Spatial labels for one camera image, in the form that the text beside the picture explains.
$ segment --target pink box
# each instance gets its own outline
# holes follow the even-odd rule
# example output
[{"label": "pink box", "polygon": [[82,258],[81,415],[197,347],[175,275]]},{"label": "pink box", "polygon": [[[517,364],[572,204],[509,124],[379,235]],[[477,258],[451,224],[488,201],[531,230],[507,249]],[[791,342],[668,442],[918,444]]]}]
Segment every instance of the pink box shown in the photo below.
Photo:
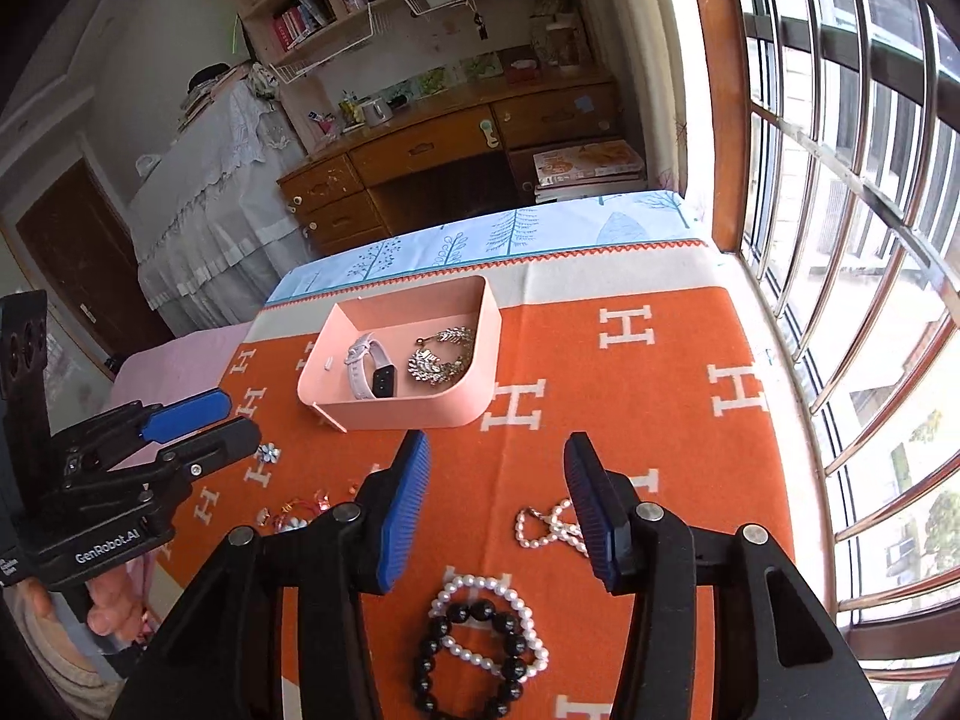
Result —
[{"label": "pink box", "polygon": [[[475,328],[473,359],[467,372],[453,385],[435,387],[416,381],[407,372],[416,339],[459,326]],[[397,367],[395,397],[353,397],[344,360],[363,333],[373,333]],[[443,360],[453,360],[460,352],[459,346],[451,343],[428,346]],[[483,276],[344,300],[333,307],[323,324],[296,384],[296,395],[344,432],[466,425],[493,399],[499,348],[500,309]],[[369,382],[373,367],[369,357],[364,362]]]}]

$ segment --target pearl bracelet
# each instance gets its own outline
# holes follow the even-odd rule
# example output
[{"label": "pearl bracelet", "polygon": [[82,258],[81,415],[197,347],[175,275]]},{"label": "pearl bracelet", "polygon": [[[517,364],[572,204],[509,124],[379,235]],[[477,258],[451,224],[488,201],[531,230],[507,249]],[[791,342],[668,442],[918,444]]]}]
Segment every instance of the pearl bracelet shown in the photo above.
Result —
[{"label": "pearl bracelet", "polygon": [[[546,667],[549,665],[550,653],[544,647],[544,642],[542,642],[542,640],[536,635],[533,610],[531,610],[531,608],[524,603],[524,600],[520,598],[520,595],[517,594],[516,590],[510,589],[510,587],[502,584],[495,577],[476,577],[472,574],[467,574],[464,576],[457,575],[452,577],[450,581],[443,587],[443,589],[437,593],[437,597],[431,602],[430,611],[428,613],[429,616],[445,616],[450,620],[450,622],[453,623],[466,622],[470,613],[467,610],[467,607],[463,604],[451,603],[453,596],[464,587],[467,589],[476,587],[477,589],[493,591],[494,595],[503,598],[504,601],[510,604],[511,609],[517,613],[516,617],[510,613],[494,615],[493,603],[486,601],[486,603],[490,605],[490,615],[488,615],[488,619],[493,619],[494,630],[505,635],[519,635],[520,632],[522,632],[525,645],[523,645],[522,649],[518,650],[517,654],[519,652],[524,652],[525,650],[529,650],[533,653],[534,662],[527,666],[526,674],[521,676],[518,681],[520,683],[524,683],[529,678],[539,674],[539,672],[545,671]],[[506,618],[509,618],[512,621],[512,624],[508,624],[506,622]],[[495,664],[492,659],[484,658],[479,653],[474,653],[467,650],[459,645],[457,640],[455,640],[452,635],[445,635],[440,640],[440,644],[448,649],[450,655],[456,656],[456,658],[459,658],[461,661],[479,666],[481,669],[491,672],[491,674],[495,676],[502,676],[500,672],[500,666]]]},{"label": "pearl bracelet", "polygon": [[[517,539],[517,543],[524,549],[536,549],[559,540],[569,544],[581,555],[587,557],[587,546],[584,544],[583,534],[580,531],[579,525],[571,525],[570,523],[563,522],[563,520],[560,519],[560,515],[563,513],[563,510],[569,509],[570,506],[572,506],[570,499],[563,499],[560,501],[560,503],[556,504],[553,509],[551,509],[549,517],[546,517],[545,514],[541,514],[536,509],[529,506],[521,509],[519,512],[517,512],[517,522],[515,522],[514,526],[514,536]],[[540,538],[525,538],[523,533],[523,523],[526,520],[527,514],[531,514],[533,517],[536,517],[536,519],[544,522],[544,524],[550,529],[550,533],[547,536],[541,536]]]}]

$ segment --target wooden door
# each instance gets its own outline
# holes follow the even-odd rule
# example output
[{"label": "wooden door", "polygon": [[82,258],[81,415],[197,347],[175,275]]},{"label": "wooden door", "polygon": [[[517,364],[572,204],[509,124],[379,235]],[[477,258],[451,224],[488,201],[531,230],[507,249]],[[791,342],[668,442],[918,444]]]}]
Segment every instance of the wooden door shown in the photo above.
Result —
[{"label": "wooden door", "polygon": [[127,230],[84,162],[61,175],[16,223],[47,281],[107,354],[127,356],[173,334],[150,310]]}]

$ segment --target person's hand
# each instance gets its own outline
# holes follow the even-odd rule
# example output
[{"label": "person's hand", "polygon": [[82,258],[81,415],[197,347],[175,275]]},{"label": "person's hand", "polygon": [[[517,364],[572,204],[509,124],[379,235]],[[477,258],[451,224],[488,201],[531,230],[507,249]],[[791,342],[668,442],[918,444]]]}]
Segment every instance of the person's hand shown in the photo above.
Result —
[{"label": "person's hand", "polygon": [[[115,634],[123,642],[133,641],[143,626],[143,599],[140,597],[126,566],[118,565],[86,583],[93,608],[86,615],[86,624],[95,634]],[[27,603],[50,644],[72,664],[88,667],[85,658],[66,635],[66,631],[56,621],[54,605],[50,594],[36,579],[21,581],[19,589],[26,596]]]}]

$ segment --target pink bedsheet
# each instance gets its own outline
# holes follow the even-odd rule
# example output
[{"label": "pink bedsheet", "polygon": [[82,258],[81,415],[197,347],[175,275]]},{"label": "pink bedsheet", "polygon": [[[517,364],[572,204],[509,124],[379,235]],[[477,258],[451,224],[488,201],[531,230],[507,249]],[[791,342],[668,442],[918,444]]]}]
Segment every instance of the pink bedsheet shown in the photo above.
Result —
[{"label": "pink bedsheet", "polygon": [[[109,410],[131,400],[144,405],[167,405],[220,384],[233,353],[246,337],[251,322],[198,330],[183,338],[138,352],[123,363],[107,403]],[[118,467],[150,463],[158,445],[148,445],[129,456]]]}]

